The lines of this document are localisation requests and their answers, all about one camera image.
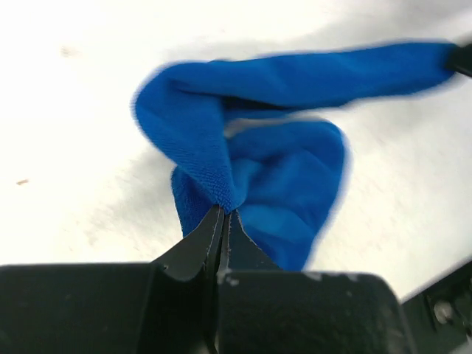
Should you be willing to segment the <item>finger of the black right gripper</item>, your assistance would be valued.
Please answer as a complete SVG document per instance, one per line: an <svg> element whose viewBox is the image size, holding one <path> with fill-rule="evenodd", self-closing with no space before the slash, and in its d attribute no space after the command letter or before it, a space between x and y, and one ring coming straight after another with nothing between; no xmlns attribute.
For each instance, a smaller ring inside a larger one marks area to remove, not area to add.
<svg viewBox="0 0 472 354"><path fill-rule="evenodd" d="M455 46L448 54L445 67L453 72L472 77L472 43Z"/></svg>

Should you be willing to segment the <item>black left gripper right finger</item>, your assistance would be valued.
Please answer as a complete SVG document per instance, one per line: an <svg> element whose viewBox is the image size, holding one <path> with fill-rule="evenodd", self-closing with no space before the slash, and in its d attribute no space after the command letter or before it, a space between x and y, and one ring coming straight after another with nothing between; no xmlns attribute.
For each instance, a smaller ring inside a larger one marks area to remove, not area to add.
<svg viewBox="0 0 472 354"><path fill-rule="evenodd" d="M218 269L220 353L414 353L397 297L374 274L283 271L232 213Z"/></svg>

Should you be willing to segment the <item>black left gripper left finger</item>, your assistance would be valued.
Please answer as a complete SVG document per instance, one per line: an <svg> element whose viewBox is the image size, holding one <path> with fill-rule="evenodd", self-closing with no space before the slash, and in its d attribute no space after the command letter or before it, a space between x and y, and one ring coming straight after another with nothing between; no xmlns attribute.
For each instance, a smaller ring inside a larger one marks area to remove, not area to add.
<svg viewBox="0 0 472 354"><path fill-rule="evenodd" d="M225 215L149 263L4 265L3 353L214 353Z"/></svg>

